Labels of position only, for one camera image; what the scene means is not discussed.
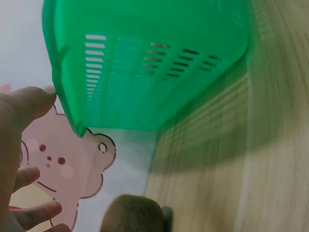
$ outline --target bear eye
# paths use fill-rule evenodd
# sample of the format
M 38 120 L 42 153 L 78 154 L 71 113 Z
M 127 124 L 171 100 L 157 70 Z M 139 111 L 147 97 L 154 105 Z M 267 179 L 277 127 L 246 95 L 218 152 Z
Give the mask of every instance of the bear eye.
M 99 150 L 100 152 L 102 152 L 102 153 L 107 152 L 107 146 L 106 146 L 106 144 L 100 143 L 100 144 L 98 145 L 98 150 Z
M 65 162 L 66 162 L 65 158 L 63 158 L 63 157 L 58 158 L 58 164 L 62 165 L 62 164 L 65 164 Z
M 40 151 L 43 152 L 45 150 L 46 150 L 46 145 L 45 144 L 40 145 Z

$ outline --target hand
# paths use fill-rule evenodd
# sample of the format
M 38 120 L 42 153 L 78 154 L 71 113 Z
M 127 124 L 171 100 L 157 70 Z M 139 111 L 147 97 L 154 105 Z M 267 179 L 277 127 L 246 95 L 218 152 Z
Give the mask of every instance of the hand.
M 22 187 L 28 186 L 35 182 L 40 177 L 38 168 L 19 168 L 13 192 L 16 192 Z M 59 202 L 52 201 L 29 209 L 13 209 L 11 212 L 15 216 L 20 226 L 28 231 L 42 222 L 49 221 L 53 217 L 60 214 L 62 207 Z M 70 232 L 68 226 L 64 224 L 56 225 L 46 232 Z
M 55 91 L 45 91 L 28 87 L 0 94 L 0 229 L 8 229 L 13 222 L 5 223 L 11 194 L 19 188 L 37 180 L 40 172 L 37 168 L 19 169 L 22 131 L 35 119 L 45 115 L 56 100 Z M 12 210 L 17 222 L 24 230 L 50 220 L 61 212 L 58 202 L 46 203 L 30 209 Z M 69 232 L 63 224 L 48 230 L 49 232 Z

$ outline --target bear face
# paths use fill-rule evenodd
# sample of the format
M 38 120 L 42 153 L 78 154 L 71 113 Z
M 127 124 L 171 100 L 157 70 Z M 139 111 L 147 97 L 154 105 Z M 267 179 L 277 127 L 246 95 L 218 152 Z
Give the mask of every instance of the bear face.
M 67 118 L 58 114 L 55 107 L 22 133 L 20 166 L 40 169 L 41 176 L 35 184 L 63 207 L 52 224 L 65 223 L 71 229 L 79 199 L 92 197 L 100 190 L 102 172 L 115 157 L 115 143 L 110 137 L 93 135 L 91 131 L 83 138 L 77 137 Z

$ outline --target finger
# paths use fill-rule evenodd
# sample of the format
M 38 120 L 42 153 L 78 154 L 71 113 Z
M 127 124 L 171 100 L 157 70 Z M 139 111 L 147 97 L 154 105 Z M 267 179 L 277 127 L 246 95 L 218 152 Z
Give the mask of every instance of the finger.
M 48 230 L 45 230 L 44 232 L 70 232 L 70 229 L 65 224 L 59 224 L 49 228 Z
M 56 100 L 55 91 L 26 87 L 1 96 L 1 116 L 11 118 L 21 132 L 35 119 L 45 115 Z
M 48 221 L 62 211 L 61 204 L 56 201 L 48 202 L 29 209 L 12 210 L 19 224 L 24 230 L 30 230 L 33 227 Z
M 32 184 L 34 181 L 39 179 L 39 177 L 40 170 L 36 167 L 19 168 L 17 171 L 13 192 Z

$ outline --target brown round object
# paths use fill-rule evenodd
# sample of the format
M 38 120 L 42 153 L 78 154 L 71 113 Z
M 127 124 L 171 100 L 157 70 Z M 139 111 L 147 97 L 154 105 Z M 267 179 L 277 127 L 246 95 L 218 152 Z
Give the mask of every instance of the brown round object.
M 159 204 L 141 196 L 121 195 L 107 209 L 100 232 L 164 232 Z

